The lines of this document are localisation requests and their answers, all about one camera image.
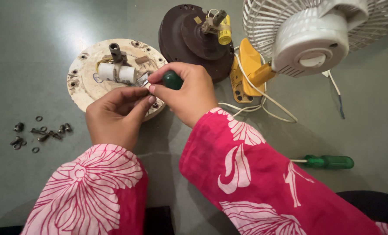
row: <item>sleeve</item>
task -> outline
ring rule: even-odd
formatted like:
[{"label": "sleeve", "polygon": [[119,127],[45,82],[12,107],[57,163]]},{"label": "sleeve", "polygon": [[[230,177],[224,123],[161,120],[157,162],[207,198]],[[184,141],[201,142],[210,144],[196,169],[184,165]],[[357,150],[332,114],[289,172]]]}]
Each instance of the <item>sleeve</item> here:
[{"label": "sleeve", "polygon": [[197,122],[179,168],[241,234],[381,234],[357,208],[221,108]]},{"label": "sleeve", "polygon": [[95,145],[50,177],[22,232],[143,234],[147,174],[130,151]]}]

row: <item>right hand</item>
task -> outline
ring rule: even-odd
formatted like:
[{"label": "right hand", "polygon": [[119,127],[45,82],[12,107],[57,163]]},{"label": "right hand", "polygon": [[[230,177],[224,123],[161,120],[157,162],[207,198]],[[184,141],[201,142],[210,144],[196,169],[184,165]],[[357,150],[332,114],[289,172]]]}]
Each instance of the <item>right hand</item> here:
[{"label": "right hand", "polygon": [[[158,84],[169,70],[175,71],[184,80],[178,91]],[[158,69],[148,80],[152,84],[150,93],[169,105],[178,118],[191,128],[205,113],[219,106],[212,78],[201,65],[172,62]]]}]

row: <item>hand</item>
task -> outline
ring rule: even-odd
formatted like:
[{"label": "hand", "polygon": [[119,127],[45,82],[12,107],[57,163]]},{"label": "hand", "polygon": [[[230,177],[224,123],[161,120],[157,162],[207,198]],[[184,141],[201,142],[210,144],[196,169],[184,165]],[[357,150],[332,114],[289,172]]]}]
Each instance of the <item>hand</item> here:
[{"label": "hand", "polygon": [[147,88],[116,88],[86,108],[86,125],[92,144],[110,143],[132,151],[139,129],[156,97]]},{"label": "hand", "polygon": [[[173,70],[184,83],[180,90],[159,85],[166,71]],[[214,95],[213,81],[200,65],[181,62],[169,63],[148,78],[150,93],[163,100],[185,125],[193,128],[197,121],[212,108],[219,106]]]}]

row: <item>screw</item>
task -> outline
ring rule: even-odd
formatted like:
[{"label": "screw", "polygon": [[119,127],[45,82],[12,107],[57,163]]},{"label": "screw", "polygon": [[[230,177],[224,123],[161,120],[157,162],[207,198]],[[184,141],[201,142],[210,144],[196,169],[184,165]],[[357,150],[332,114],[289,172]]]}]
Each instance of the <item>screw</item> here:
[{"label": "screw", "polygon": [[69,123],[65,123],[65,126],[66,126],[65,130],[67,132],[71,132],[72,131],[71,125],[69,125]]},{"label": "screw", "polygon": [[40,141],[40,142],[44,142],[47,140],[47,138],[49,138],[50,135],[49,134],[45,134],[44,136],[42,137],[38,137],[37,140]]},{"label": "screw", "polygon": [[62,124],[62,125],[59,127],[58,133],[59,133],[59,134],[65,133],[65,129],[66,129],[65,125]]},{"label": "screw", "polygon": [[62,139],[62,137],[59,134],[57,134],[56,132],[54,132],[54,131],[49,131],[49,135],[55,137],[58,140]]},{"label": "screw", "polygon": [[24,129],[24,123],[18,123],[15,125],[15,128],[13,129],[16,132],[21,132]]},{"label": "screw", "polygon": [[23,140],[23,139],[22,139],[21,137],[16,136],[15,139],[14,139],[11,143],[9,143],[9,144],[12,145],[12,146],[14,146],[14,145],[16,145],[16,144],[22,142],[22,140]]},{"label": "screw", "polygon": [[47,134],[46,132],[37,130],[36,128],[31,129],[30,132],[31,132],[31,133],[40,134],[40,135],[45,135],[45,134]]}]

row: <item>green screwdriver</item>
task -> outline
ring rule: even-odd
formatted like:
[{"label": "green screwdriver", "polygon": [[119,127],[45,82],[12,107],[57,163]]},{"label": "green screwdriver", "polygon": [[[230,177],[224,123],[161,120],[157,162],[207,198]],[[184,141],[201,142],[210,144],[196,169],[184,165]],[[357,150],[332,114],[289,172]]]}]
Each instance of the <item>green screwdriver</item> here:
[{"label": "green screwdriver", "polygon": [[321,156],[306,155],[304,160],[291,160],[293,162],[304,163],[309,168],[325,169],[351,169],[354,167],[354,161],[348,156]]},{"label": "green screwdriver", "polygon": [[182,84],[184,83],[181,77],[178,76],[178,74],[176,74],[176,72],[173,70],[165,72],[165,74],[162,76],[162,82],[165,87],[173,90],[181,89]]}]

